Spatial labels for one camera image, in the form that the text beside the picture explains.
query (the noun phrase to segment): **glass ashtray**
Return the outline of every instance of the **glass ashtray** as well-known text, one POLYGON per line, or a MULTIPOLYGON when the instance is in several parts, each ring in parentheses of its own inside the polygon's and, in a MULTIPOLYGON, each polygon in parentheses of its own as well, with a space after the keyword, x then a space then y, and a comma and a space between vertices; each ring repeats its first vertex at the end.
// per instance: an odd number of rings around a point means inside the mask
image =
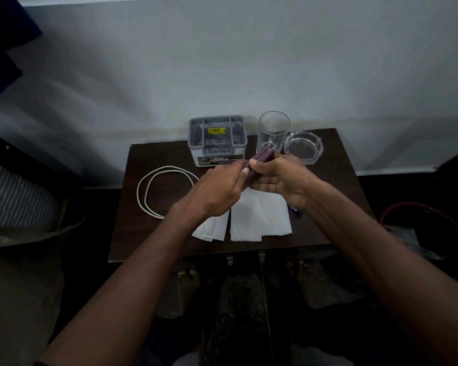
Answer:
POLYGON ((292 154, 304 164, 314 164, 324 151, 319 136, 309 131, 290 132, 283 146, 285 154, 292 154))

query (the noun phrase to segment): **yellow price sticker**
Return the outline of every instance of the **yellow price sticker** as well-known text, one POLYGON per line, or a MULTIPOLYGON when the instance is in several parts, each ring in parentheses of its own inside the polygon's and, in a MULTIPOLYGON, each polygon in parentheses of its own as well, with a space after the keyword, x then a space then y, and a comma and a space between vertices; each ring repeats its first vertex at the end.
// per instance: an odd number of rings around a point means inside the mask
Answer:
POLYGON ((209 135, 222 135, 226 133, 225 127, 213 127, 213 128, 208 128, 207 130, 208 130, 209 135))

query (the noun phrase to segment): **black and white striped cloth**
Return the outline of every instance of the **black and white striped cloth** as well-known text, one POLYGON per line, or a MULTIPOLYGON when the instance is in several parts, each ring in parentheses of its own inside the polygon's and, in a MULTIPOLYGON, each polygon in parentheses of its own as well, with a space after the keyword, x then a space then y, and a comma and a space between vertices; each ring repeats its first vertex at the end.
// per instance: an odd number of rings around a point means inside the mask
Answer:
POLYGON ((56 231, 61 203, 43 187, 0 166, 0 227, 56 231))

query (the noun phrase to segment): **forearm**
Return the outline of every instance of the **forearm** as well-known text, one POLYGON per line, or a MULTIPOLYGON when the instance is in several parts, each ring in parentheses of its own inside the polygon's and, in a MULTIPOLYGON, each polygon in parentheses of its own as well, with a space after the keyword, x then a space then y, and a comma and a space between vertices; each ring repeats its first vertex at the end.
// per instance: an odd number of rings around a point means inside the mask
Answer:
POLYGON ((132 364, 184 242, 203 221, 183 200, 48 347, 41 361, 62 365, 132 364))
POLYGON ((437 363, 458 364, 458 283, 339 191, 312 182, 306 214, 360 271, 424 355, 437 363))

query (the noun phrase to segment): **person's left hand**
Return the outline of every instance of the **person's left hand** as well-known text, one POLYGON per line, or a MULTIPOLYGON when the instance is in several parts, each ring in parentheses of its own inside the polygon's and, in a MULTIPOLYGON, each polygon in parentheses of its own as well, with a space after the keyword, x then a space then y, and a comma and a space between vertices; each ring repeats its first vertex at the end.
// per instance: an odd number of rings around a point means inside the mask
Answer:
POLYGON ((181 201, 191 209, 196 207, 204 218, 223 215, 241 196, 250 172, 249 168, 242 169, 245 162, 238 159, 209 169, 181 201))

